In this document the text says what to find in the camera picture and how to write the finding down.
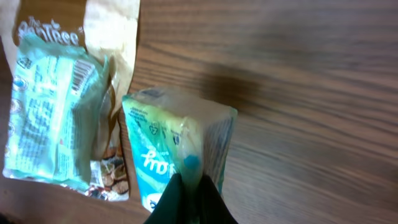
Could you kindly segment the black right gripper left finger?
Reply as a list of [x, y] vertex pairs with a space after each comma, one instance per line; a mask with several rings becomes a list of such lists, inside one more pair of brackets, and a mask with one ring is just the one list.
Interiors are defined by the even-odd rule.
[[185, 189], [180, 174], [174, 174], [154, 211], [144, 224], [182, 224], [185, 221]]

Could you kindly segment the teal snack bar wrapper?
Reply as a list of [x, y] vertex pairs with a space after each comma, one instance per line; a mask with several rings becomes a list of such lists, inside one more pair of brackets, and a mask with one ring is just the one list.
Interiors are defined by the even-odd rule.
[[16, 58], [4, 176], [86, 190], [108, 59], [34, 34]]

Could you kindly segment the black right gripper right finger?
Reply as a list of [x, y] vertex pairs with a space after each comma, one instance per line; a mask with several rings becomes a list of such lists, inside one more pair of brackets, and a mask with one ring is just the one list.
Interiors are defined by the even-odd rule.
[[197, 188], [200, 224], [238, 224], [208, 175], [203, 175]]

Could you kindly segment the teal tissue pack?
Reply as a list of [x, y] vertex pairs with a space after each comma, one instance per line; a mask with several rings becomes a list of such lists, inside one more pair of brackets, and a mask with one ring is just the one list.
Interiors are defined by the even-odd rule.
[[141, 204], [152, 212], [175, 173], [193, 190], [203, 174], [222, 191], [235, 108], [158, 86], [122, 98]]

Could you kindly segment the brown snack pouch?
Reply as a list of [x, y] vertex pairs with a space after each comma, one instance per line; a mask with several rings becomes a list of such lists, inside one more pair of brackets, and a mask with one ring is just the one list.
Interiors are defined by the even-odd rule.
[[1, 2], [1, 59], [8, 64], [12, 83], [17, 50], [28, 34], [82, 47], [98, 61], [108, 59], [109, 77], [91, 151], [90, 185], [75, 191], [110, 202], [129, 197], [118, 114], [134, 71], [139, 5], [139, 1], [104, 0]]

